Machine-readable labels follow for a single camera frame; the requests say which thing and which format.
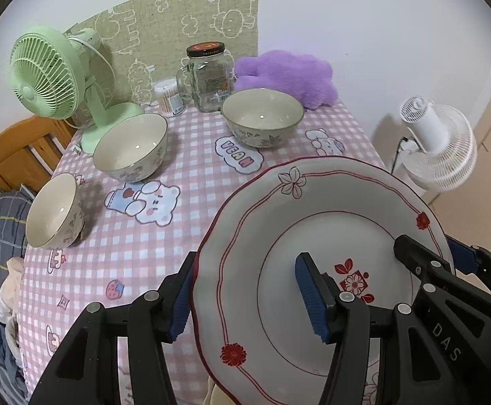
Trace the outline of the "purple plush toy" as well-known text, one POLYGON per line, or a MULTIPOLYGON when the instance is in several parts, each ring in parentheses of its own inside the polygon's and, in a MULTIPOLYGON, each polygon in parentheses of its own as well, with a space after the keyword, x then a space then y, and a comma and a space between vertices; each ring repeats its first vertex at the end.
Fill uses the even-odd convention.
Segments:
POLYGON ((330 63, 309 54, 270 50, 234 63, 236 90, 266 88, 294 97, 308 110, 333 106, 338 93, 330 63))

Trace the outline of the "round yellow floral plate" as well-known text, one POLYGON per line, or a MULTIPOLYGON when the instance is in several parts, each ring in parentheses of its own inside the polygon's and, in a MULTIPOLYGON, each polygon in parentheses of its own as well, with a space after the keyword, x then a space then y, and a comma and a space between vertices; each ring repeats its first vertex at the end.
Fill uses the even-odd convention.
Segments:
POLYGON ((220 389, 212 378, 208 378, 208 389, 203 405, 234 405, 234 402, 220 389))

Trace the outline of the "green patterned wall mat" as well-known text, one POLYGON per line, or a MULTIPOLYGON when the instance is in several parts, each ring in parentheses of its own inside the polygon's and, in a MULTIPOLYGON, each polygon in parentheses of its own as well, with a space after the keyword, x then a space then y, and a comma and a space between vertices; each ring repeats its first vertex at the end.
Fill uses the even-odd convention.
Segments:
POLYGON ((257 54, 258 0, 129 0, 70 28, 92 28, 102 41, 90 67, 109 104, 154 100, 153 83, 172 77, 187 47, 225 44, 232 59, 257 54))

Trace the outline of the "white red-rimmed plate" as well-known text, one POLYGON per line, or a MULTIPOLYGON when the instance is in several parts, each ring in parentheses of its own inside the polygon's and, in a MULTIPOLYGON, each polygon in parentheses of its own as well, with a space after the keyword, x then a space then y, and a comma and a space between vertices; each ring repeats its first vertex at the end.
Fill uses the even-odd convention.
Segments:
POLYGON ((343 156, 270 167, 223 203, 191 290, 196 343, 237 404, 316 404, 350 309, 412 304, 408 236, 442 262, 448 240, 426 203, 387 171, 343 156))

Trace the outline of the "glass jar with lid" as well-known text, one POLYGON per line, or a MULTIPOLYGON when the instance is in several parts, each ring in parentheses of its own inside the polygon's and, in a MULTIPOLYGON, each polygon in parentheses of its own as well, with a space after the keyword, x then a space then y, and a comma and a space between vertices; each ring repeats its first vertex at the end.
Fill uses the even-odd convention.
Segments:
POLYGON ((187 62, 176 75, 180 96, 199 112, 217 112, 234 88, 234 62, 225 43, 205 41, 186 48, 187 62))

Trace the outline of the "floral ceramic bowl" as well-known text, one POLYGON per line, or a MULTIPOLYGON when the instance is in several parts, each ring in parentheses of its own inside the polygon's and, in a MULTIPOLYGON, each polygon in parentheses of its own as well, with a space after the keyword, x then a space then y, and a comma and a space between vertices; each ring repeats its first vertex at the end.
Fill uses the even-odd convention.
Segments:
POLYGON ((94 166, 118 181, 138 182, 163 164, 168 145, 164 116, 144 113, 121 121, 95 147, 94 166))
POLYGON ((58 174, 41 188, 28 212, 26 236, 32 248, 71 246, 84 225, 80 187, 72 174, 58 174))
POLYGON ((287 93, 256 88, 230 95, 221 113, 234 137, 254 148, 281 146, 305 114, 303 105, 287 93))

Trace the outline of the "peach cloth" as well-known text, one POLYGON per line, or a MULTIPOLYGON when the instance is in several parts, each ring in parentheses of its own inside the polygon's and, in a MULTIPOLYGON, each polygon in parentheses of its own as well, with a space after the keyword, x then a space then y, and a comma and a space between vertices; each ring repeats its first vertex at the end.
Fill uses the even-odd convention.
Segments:
POLYGON ((24 273, 24 260, 13 257, 6 262, 7 275, 0 285, 0 298, 14 315, 18 310, 21 280, 24 273))

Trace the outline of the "grey plaid pillow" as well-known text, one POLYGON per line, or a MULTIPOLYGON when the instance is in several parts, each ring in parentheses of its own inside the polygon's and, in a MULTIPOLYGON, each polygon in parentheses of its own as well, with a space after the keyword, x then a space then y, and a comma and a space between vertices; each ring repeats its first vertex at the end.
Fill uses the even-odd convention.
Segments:
POLYGON ((25 185, 18 190, 0 190, 0 268, 13 257, 25 256, 28 212, 35 194, 25 185))

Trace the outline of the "pink checkered tablecloth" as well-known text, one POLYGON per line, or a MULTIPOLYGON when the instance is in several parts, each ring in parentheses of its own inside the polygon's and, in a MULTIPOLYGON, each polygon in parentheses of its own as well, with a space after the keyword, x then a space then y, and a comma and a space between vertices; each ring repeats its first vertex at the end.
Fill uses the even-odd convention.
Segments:
POLYGON ((271 165, 316 156, 321 143, 342 154, 381 165, 365 132, 342 103, 305 113, 282 146, 240 147, 217 112, 188 109, 168 120, 165 161, 142 183, 126 184, 95 168, 91 156, 70 145, 58 165, 80 183, 85 213, 80 240, 64 250, 28 248, 18 302, 23 374, 34 389, 53 353, 82 309, 131 303, 177 272, 196 250, 222 203, 271 165))

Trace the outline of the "green desk fan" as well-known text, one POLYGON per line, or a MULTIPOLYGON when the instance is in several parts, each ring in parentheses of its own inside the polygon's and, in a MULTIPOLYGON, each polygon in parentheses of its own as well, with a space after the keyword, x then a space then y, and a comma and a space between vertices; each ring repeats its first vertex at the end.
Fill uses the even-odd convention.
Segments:
POLYGON ((102 41, 92 28, 69 36, 37 26, 21 35, 10 53, 10 86, 20 103, 37 116, 65 121, 85 104, 93 123, 82 131, 81 148, 91 154, 113 127, 143 109, 136 103, 104 106, 104 92, 90 65, 102 41))

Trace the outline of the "cotton swab container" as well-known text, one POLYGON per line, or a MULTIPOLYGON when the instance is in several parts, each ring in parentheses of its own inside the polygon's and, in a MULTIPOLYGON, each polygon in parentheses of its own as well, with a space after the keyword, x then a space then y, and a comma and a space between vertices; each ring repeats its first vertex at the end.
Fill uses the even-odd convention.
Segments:
POLYGON ((180 96, 175 78, 154 82, 152 84, 152 89, 160 113, 167 117, 176 117, 185 111, 186 106, 180 96))

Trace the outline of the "white floor fan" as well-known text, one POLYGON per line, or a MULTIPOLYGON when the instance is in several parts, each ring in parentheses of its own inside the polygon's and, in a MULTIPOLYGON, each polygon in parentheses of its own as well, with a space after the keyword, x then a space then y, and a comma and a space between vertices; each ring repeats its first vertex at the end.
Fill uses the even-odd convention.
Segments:
POLYGON ((407 99, 399 115, 410 137, 402 141, 395 165, 424 190, 442 193, 460 187, 473 173, 477 159, 467 118, 454 107, 421 96, 407 99))

